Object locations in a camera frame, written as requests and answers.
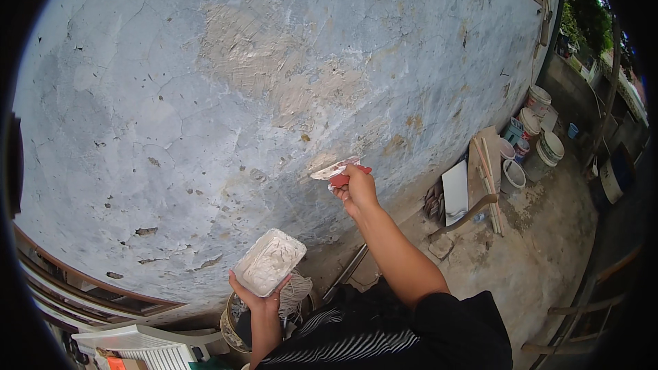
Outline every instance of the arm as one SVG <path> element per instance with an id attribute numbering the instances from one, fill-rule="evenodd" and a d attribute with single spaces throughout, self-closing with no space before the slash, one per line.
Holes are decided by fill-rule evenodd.
<path id="1" fill-rule="evenodd" d="M 240 284 L 232 270 L 228 271 L 228 283 L 238 297 L 251 310 L 251 361 L 249 368 L 255 369 L 276 346 L 283 341 L 279 324 L 279 293 L 290 280 L 286 277 L 268 297 L 258 297 Z"/>
<path id="2" fill-rule="evenodd" d="M 441 271 L 405 237 L 379 202 L 374 178 L 354 165 L 344 173 L 350 184 L 334 189 L 373 253 L 395 295 L 409 308 L 431 293 L 450 293 Z"/>

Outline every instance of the blue cup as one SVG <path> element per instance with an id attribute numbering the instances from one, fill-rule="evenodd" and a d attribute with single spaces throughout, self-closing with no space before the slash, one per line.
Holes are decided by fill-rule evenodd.
<path id="1" fill-rule="evenodd" d="M 578 135 L 578 127 L 573 123 L 569 123 L 569 131 L 566 135 L 569 136 L 569 138 L 576 137 L 576 135 Z"/>

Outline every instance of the twine bundle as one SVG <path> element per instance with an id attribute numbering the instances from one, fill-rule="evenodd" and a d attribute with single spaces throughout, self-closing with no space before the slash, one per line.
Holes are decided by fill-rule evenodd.
<path id="1" fill-rule="evenodd" d="M 313 289 L 310 277 L 303 277 L 297 269 L 292 270 L 290 281 L 285 284 L 279 293 L 279 317 L 284 319 L 292 313 L 301 314 L 301 301 Z"/>

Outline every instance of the forearm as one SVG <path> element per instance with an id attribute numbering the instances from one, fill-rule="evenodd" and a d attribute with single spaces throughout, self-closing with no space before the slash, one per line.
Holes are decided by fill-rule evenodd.
<path id="1" fill-rule="evenodd" d="M 393 292 L 410 308 L 425 296 L 449 292 L 441 271 L 405 237 L 380 207 L 355 219 L 368 249 Z"/>
<path id="2" fill-rule="evenodd" d="M 276 313 L 251 311 L 251 361 L 255 369 L 272 350 L 283 341 L 279 317 Z"/>

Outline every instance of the white putty in container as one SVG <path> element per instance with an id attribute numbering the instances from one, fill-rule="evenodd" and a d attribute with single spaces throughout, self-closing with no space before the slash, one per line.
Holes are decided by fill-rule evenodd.
<path id="1" fill-rule="evenodd" d="M 270 229 L 235 265 L 240 284 L 256 296 L 267 297 L 306 254 L 306 246 L 279 229 Z"/>

